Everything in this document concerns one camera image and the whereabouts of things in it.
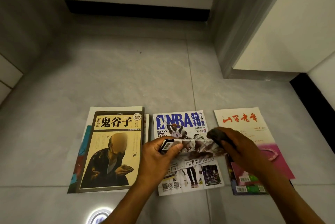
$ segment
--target hand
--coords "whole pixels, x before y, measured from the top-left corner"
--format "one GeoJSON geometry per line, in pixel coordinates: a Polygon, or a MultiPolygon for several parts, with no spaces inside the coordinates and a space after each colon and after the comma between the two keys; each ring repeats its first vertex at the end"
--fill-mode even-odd
{"type": "Polygon", "coordinates": [[[170,162],[183,148],[182,144],[177,144],[172,146],[166,154],[162,155],[158,150],[166,138],[173,137],[159,137],[153,141],[145,143],[142,149],[136,182],[151,190],[157,188],[158,184],[166,175],[170,162]]]}
{"type": "Polygon", "coordinates": [[[232,145],[226,141],[221,141],[222,146],[232,159],[248,173],[260,178],[268,171],[273,169],[272,163],[261,153],[253,141],[242,133],[231,128],[218,127],[223,131],[236,145],[235,150],[232,145]]]}
{"type": "Polygon", "coordinates": [[[132,172],[134,170],[133,168],[132,169],[124,169],[123,168],[124,166],[125,165],[121,165],[120,167],[118,167],[117,169],[115,169],[115,174],[117,176],[126,175],[126,174],[128,174],[128,173],[130,173],[130,172],[132,172]]]}

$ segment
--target red chinese calligraphy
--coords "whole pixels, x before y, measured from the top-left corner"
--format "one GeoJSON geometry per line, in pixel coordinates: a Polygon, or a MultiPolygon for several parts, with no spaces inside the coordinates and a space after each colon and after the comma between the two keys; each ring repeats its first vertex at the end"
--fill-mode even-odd
{"type": "Polygon", "coordinates": [[[240,119],[238,119],[239,117],[238,115],[233,115],[232,117],[234,118],[235,121],[239,122],[240,119]]]}
{"type": "Polygon", "coordinates": [[[249,118],[252,118],[254,121],[257,121],[257,117],[255,116],[254,113],[251,113],[250,117],[249,118]]]}
{"type": "Polygon", "coordinates": [[[249,122],[248,120],[248,116],[246,114],[243,114],[243,117],[241,118],[241,120],[244,120],[246,122],[249,122]]]}
{"type": "Polygon", "coordinates": [[[232,122],[232,119],[230,117],[228,117],[228,119],[223,119],[223,122],[227,122],[227,121],[231,121],[232,122]]]}

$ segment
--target black baseboard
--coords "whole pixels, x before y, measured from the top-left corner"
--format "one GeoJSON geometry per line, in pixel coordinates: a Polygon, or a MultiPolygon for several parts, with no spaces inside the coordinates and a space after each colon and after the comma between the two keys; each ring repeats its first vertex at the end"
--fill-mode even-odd
{"type": "Polygon", "coordinates": [[[210,11],[209,9],[89,2],[77,0],[65,0],[65,2],[71,13],[75,14],[145,17],[148,19],[207,21],[210,11]]]}
{"type": "Polygon", "coordinates": [[[335,153],[335,111],[306,73],[290,81],[301,102],[335,153]]]}

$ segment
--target person's left hand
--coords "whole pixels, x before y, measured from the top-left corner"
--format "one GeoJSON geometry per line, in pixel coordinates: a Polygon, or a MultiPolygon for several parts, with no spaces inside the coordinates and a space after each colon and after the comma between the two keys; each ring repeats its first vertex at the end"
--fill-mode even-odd
{"type": "Polygon", "coordinates": [[[170,166],[170,162],[183,148],[183,144],[177,144],[172,146],[166,154],[163,155],[159,153],[158,150],[166,138],[173,137],[159,137],[145,143],[142,149],[136,182],[151,190],[154,190],[163,180],[170,166]]]}

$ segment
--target magenta background on cover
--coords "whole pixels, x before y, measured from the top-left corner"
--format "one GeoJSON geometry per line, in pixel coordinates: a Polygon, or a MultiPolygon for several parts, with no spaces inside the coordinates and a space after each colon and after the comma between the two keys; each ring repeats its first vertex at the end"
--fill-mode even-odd
{"type": "MultiPolygon", "coordinates": [[[[275,160],[271,161],[273,163],[273,165],[279,170],[281,171],[288,179],[295,179],[292,171],[290,170],[290,168],[288,167],[286,161],[284,160],[284,157],[282,156],[278,146],[276,144],[264,144],[264,145],[257,145],[259,149],[272,149],[274,150],[276,153],[278,153],[278,156],[275,160]]],[[[274,153],[270,152],[270,151],[261,151],[264,155],[266,155],[266,157],[270,158],[271,156],[273,156],[274,153]]],[[[232,162],[232,169],[234,171],[234,174],[236,176],[236,180],[237,183],[240,185],[240,179],[239,176],[242,176],[244,170],[237,165],[236,163],[232,162]]]]}

